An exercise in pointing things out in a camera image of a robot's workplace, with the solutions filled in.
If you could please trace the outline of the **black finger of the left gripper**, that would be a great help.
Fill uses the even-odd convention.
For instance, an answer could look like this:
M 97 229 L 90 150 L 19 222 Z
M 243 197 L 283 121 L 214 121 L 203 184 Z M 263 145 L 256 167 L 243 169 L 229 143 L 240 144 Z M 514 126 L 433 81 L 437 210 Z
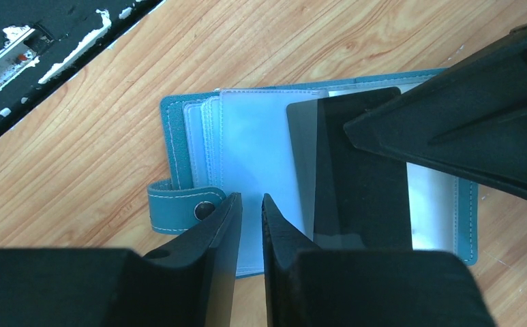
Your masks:
M 527 24 L 344 129 L 357 149 L 527 200 Z

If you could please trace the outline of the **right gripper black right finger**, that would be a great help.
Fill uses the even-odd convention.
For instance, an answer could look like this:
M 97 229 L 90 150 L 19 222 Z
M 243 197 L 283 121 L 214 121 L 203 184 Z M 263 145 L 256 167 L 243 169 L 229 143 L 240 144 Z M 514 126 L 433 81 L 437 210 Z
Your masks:
M 262 200 L 269 326 L 494 326 L 466 265 L 441 251 L 322 249 Z

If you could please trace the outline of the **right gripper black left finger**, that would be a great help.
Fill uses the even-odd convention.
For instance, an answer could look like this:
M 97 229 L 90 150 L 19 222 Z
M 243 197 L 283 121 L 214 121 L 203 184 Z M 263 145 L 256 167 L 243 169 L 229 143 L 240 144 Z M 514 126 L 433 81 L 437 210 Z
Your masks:
M 241 220 L 233 193 L 146 255 L 0 249 L 0 326 L 228 326 Z

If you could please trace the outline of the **black VIP card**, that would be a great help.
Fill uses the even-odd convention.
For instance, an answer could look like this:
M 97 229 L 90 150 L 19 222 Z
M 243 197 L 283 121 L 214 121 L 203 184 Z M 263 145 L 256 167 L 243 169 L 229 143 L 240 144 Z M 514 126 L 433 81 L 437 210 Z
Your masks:
M 287 106 L 301 208 L 319 247 L 412 249 L 406 164 L 356 149 L 344 131 L 399 94 L 389 87 Z

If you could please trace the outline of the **blue leather card holder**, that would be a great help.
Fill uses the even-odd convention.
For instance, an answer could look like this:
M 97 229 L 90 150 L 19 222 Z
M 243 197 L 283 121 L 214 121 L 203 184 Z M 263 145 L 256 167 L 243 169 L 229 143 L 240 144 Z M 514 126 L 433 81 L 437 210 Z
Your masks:
M 255 89 L 170 95 L 160 103 L 170 178 L 147 188 L 151 227 L 179 235 L 230 194 L 243 198 L 236 277 L 264 271 L 261 204 L 271 195 L 285 218 L 312 240 L 303 216 L 286 109 L 289 104 L 396 87 L 402 95 L 438 69 Z M 406 163 L 412 249 L 478 258 L 478 185 Z

